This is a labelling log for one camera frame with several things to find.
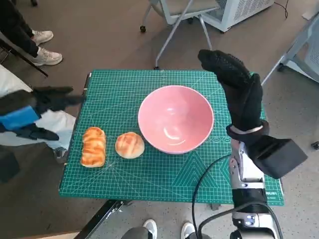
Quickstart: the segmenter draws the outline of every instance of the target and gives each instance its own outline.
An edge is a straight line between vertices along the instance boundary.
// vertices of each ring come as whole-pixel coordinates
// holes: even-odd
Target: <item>pink bowl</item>
[[[181,154],[199,147],[213,129],[210,103],[185,86],[165,86],[142,102],[138,116],[145,139],[155,148]]]

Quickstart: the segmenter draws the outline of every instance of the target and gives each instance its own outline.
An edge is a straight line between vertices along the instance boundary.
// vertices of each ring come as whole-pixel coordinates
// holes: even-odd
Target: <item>elongated bread loaf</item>
[[[115,151],[123,158],[131,159],[141,156],[144,152],[142,137],[134,132],[123,133],[115,142]]]
[[[98,127],[88,128],[83,135],[81,164],[84,167],[102,167],[105,163],[106,137]]]

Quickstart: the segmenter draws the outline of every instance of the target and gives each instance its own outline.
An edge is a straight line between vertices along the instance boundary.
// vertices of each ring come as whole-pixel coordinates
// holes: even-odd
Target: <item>bowl rim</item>
[[[143,130],[141,129],[141,125],[140,125],[140,117],[141,117],[141,108],[143,106],[143,104],[145,103],[145,101],[148,99],[148,97],[150,97],[153,93],[155,93],[156,91],[159,91],[163,88],[186,88],[188,90],[191,90],[191,91],[194,91],[196,92],[197,94],[199,94],[205,101],[206,103],[209,105],[209,108],[210,108],[210,112],[211,112],[211,116],[212,116],[212,124],[211,124],[211,127],[209,129],[209,132],[207,133],[207,136],[200,142],[198,143],[197,145],[195,145],[194,147],[192,147],[191,149],[189,150],[184,150],[184,151],[174,151],[174,152],[169,152],[169,151],[165,151],[159,147],[156,147],[152,142],[150,142],[150,140],[148,140],[146,137],[145,137],[145,134],[143,133]],[[142,101],[141,105],[140,105],[140,108],[139,108],[139,112],[138,112],[138,124],[139,124],[139,128],[140,128],[140,131],[143,135],[143,137],[145,138],[145,140],[150,144],[152,145],[154,148],[158,149],[159,151],[162,151],[164,153],[168,153],[168,154],[183,154],[183,153],[188,153],[188,152],[191,152],[193,151],[194,149],[198,148],[199,146],[201,146],[206,140],[207,138],[210,136],[212,130],[213,130],[213,127],[214,127],[214,123],[215,123],[215,117],[214,117],[214,110],[210,104],[210,102],[208,101],[208,99],[206,99],[205,96],[203,96],[200,92],[198,92],[197,90],[194,90],[193,88],[191,87],[187,87],[187,86],[181,86],[181,85],[169,85],[169,86],[163,86],[163,87],[160,87],[160,88],[157,88],[156,90],[153,90],[152,92],[150,92],[145,98],[144,100]]]

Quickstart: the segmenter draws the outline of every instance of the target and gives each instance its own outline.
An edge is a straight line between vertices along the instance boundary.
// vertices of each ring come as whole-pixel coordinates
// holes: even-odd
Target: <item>white machine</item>
[[[222,32],[274,4],[274,0],[216,0],[219,9],[203,14],[203,19]]]

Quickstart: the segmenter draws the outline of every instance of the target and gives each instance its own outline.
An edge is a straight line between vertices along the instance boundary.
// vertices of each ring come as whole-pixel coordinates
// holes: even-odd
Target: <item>black glove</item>
[[[47,110],[63,111],[67,106],[74,106],[84,101],[84,96],[67,96],[72,87],[38,87],[31,92],[37,99],[35,110],[42,114]]]
[[[0,123],[0,133],[6,131],[7,129],[2,123]],[[34,123],[28,124],[27,126],[18,129],[13,129],[11,132],[15,133],[17,137],[28,138],[32,140],[37,140],[38,138],[52,141],[59,140],[59,136],[56,133],[44,128],[39,128]]]
[[[30,106],[37,117],[28,120],[29,115],[24,116],[21,113],[19,119],[25,119],[25,122],[22,122],[22,120],[17,122],[10,120],[9,122],[20,125],[10,130],[0,122],[0,132],[12,131],[18,137],[29,139],[59,140],[59,136],[56,133],[44,128],[38,128],[33,122],[41,118],[41,114],[47,110],[61,111],[67,106],[77,105],[85,100],[84,96],[67,96],[66,94],[72,90],[72,87],[41,87],[35,88],[33,92],[19,90],[2,97],[0,116],[5,116]]]
[[[225,91],[232,124],[241,131],[261,126],[263,89],[258,74],[250,75],[243,62],[222,51],[200,50],[202,68],[216,74]]]

